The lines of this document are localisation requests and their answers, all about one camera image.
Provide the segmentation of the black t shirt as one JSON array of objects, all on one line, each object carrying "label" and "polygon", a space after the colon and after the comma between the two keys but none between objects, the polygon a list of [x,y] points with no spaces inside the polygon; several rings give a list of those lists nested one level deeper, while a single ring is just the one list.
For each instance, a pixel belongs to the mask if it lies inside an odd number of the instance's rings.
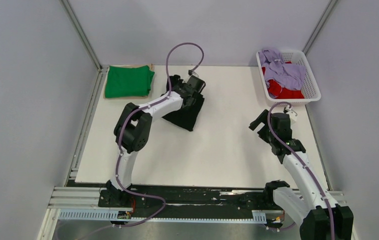
[{"label": "black t shirt", "polygon": [[204,101],[204,96],[202,94],[197,94],[195,102],[192,105],[170,112],[162,118],[182,129],[192,132]]}]

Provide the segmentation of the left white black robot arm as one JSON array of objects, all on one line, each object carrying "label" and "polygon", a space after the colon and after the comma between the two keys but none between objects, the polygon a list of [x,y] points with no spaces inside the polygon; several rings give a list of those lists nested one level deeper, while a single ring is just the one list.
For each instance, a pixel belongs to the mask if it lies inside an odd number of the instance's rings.
[{"label": "left white black robot arm", "polygon": [[130,102],[124,107],[113,130],[118,159],[112,178],[106,182],[106,191],[117,206],[124,207],[131,200],[133,168],[139,151],[148,143],[152,123],[164,119],[192,132],[205,101],[205,87],[206,82],[195,75],[187,81],[173,75],[160,97],[139,105]]}]

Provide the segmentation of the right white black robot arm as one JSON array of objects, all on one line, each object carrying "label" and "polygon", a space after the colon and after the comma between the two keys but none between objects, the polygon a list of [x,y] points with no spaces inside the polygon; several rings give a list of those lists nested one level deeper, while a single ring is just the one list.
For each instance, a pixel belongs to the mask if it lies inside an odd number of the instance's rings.
[{"label": "right white black robot arm", "polygon": [[288,112],[271,113],[265,109],[249,129],[271,146],[272,153],[290,173],[300,196],[285,181],[275,180],[265,185],[263,202],[266,207],[281,207],[298,226],[302,240],[350,240],[354,215],[349,206],[342,206],[321,184],[300,140],[293,138]]}]

